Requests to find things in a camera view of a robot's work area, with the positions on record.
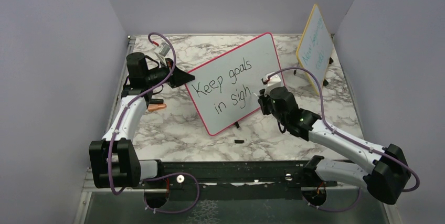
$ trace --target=white marble surface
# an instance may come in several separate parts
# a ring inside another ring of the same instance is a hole
[[[177,53],[177,66],[190,70],[229,49],[246,42],[250,35],[178,35],[168,36]],[[281,67],[296,66],[295,51],[301,35],[274,35]],[[146,36],[138,36],[134,51],[152,48]],[[336,55],[329,66],[323,88],[327,119],[338,128],[362,137],[354,107]],[[320,101],[303,73],[284,73],[286,85],[295,94],[301,108],[320,113]],[[343,158],[324,146],[307,142],[289,133],[281,134],[272,116],[260,111],[239,121],[241,128],[230,127],[216,136],[209,136],[185,87],[164,87],[161,94],[167,109],[146,112],[133,140],[139,159],[163,161],[267,161],[310,159],[323,155]],[[234,140],[245,140],[235,144]]]

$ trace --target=bolt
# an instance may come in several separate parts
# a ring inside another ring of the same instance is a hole
[[[284,177],[285,180],[291,181],[292,180],[292,174],[286,173],[286,177]]]

